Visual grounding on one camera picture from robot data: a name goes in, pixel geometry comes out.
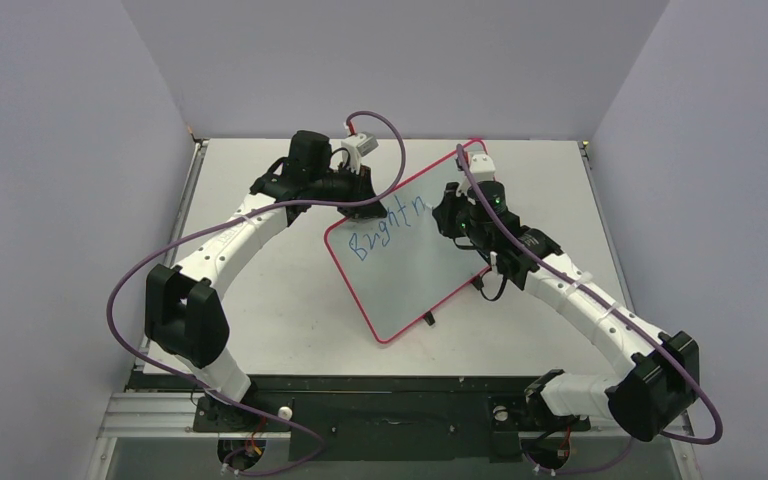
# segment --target white table surface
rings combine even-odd
[[[455,140],[407,140],[406,177],[451,152]],[[365,159],[377,192],[391,182],[398,145],[380,141]],[[578,266],[622,301],[610,249],[575,142],[486,141],[504,183],[508,207],[538,227]],[[210,140],[184,233],[225,221],[251,183],[289,140]],[[228,347],[255,374],[305,375],[542,375],[609,373],[608,362],[554,310],[512,285],[488,303],[466,288],[388,345],[375,341],[323,243],[339,220],[314,207],[273,238],[232,283],[223,299],[231,325]],[[200,242],[183,246],[179,258]],[[488,288],[498,284],[491,283]],[[149,355],[184,369],[151,344]],[[146,373],[163,372],[147,365]]]

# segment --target red whiteboard frame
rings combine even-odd
[[[485,152],[487,152],[487,145],[484,143],[484,140],[482,140],[480,138],[471,138],[467,143],[464,144],[464,148],[469,147],[470,145],[475,144],[475,143],[481,144],[481,147],[484,149]],[[427,172],[428,170],[431,170],[432,168],[436,167],[437,165],[440,165],[441,163],[445,162],[446,160],[449,160],[450,158],[454,157],[456,153],[457,153],[457,150],[452,150],[451,153],[449,153],[448,155],[444,156],[440,160],[437,160],[436,162],[432,163],[431,165],[428,165],[427,167],[423,168],[419,172],[417,172],[414,175],[410,176],[407,180],[403,180],[401,183],[399,183],[396,186],[396,188],[393,189],[393,192],[390,192],[390,193],[396,192],[398,189],[400,189],[403,186],[407,185],[408,183],[410,183],[411,181],[413,181],[414,179],[416,179],[417,177],[419,177],[423,173]],[[325,235],[323,237],[323,240],[325,241],[325,248],[328,249],[328,253],[331,255],[331,258],[334,260],[334,265],[337,266],[337,270],[340,272],[340,276],[343,277],[343,281],[346,283],[346,286],[349,288],[349,293],[351,293],[352,294],[352,298],[355,299],[355,303],[357,304],[358,308],[360,309],[360,313],[363,315],[363,319],[366,321],[366,325],[369,327],[369,330],[372,332],[372,336],[375,337],[375,341],[378,342],[378,343],[381,343],[381,344],[390,343],[393,340],[395,340],[396,337],[400,336],[405,331],[407,331],[407,329],[409,329],[410,327],[416,325],[416,323],[419,322],[420,320],[422,320],[424,318],[424,316],[420,316],[420,317],[414,319],[412,322],[407,324],[405,326],[405,328],[399,330],[398,332],[396,332],[390,338],[382,339],[381,337],[378,336],[378,333],[375,332],[375,328],[372,326],[372,322],[369,321],[369,316],[366,314],[366,310],[364,310],[363,305],[360,303],[360,299],[358,298],[357,294],[355,293],[355,289],[352,287],[352,283],[349,281],[349,277],[346,276],[346,272],[343,270],[343,266],[340,265],[340,261],[337,260],[337,255],[334,254],[334,250],[331,248],[331,245],[328,244],[328,235],[331,234],[331,231],[334,230],[335,228],[339,227],[340,225],[342,225],[347,220],[348,220],[348,218],[343,218],[343,219],[339,220],[334,225],[331,225],[330,227],[328,227],[328,229],[325,230]],[[481,276],[488,269],[489,269],[489,267],[484,269],[484,270],[482,270],[481,272],[479,272],[475,276],[471,277],[463,285],[461,285],[460,287],[456,288],[452,293],[446,295],[442,300],[440,300],[439,302],[435,303],[434,306],[432,306],[431,308],[428,309],[428,311],[432,311],[435,308],[437,308],[440,305],[442,305],[446,300],[452,298],[452,295],[454,295],[454,294],[458,293],[459,291],[461,291],[464,287],[466,287],[467,285],[472,283],[472,281],[476,277]]]

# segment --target orange wire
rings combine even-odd
[[[567,443],[569,443],[569,437],[572,434],[572,427],[567,427],[567,435],[564,437],[564,441],[561,442],[561,445],[558,447],[558,450],[564,447]]]
[[[257,428],[254,429],[252,432],[252,436],[249,437],[249,445],[252,447],[252,450],[257,452],[258,455],[263,455],[263,451],[254,443],[254,436],[257,435],[257,432],[260,431],[261,428],[266,425],[266,417],[260,417],[260,423],[257,424]]]

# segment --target white plastic housing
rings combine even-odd
[[[615,309],[642,328],[652,338],[658,338],[661,329],[635,316],[619,305],[610,295],[593,283],[589,273],[582,272],[572,263],[568,255],[549,255],[544,259],[552,267],[566,273],[580,285],[586,285],[603,299],[615,305]],[[627,329],[611,312],[582,292],[578,285],[562,282],[545,268],[529,272],[525,280],[525,291],[543,300],[567,319],[582,335],[587,337],[599,352],[608,359],[614,372],[620,378],[634,367],[631,359],[634,353],[649,355],[653,348],[639,335]]]
[[[540,397],[552,414],[587,415],[612,419],[605,390],[619,382],[615,375],[575,375],[564,373],[550,380]]]
[[[369,152],[378,148],[378,140],[374,135],[368,132],[360,132],[357,135],[346,137],[340,142],[340,146],[348,150],[348,154],[343,152],[343,162],[349,162],[349,169],[354,172],[360,172],[360,159],[367,156]]]
[[[272,203],[275,203],[275,199],[266,195],[247,195],[231,219]],[[258,250],[285,228],[286,210],[270,210],[217,233],[177,265],[181,267],[183,275],[196,280],[210,280],[210,286],[222,298],[228,286]]]
[[[184,357],[175,356],[193,372],[202,382],[210,385],[205,393],[220,392],[232,400],[240,401],[251,387],[251,379],[237,365],[228,348],[222,350],[219,357],[204,368],[196,368]]]
[[[469,157],[469,171],[475,176],[477,183],[493,180],[496,176],[496,164],[493,163],[493,159],[490,158],[490,155],[487,155],[484,152],[467,152],[467,156]],[[466,195],[466,192],[468,192],[470,188],[471,185],[469,179],[464,175],[461,184],[458,186],[456,195],[459,197]]]

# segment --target white knob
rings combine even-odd
[[[281,407],[278,409],[278,418],[289,420],[293,418],[293,409],[290,407]]]

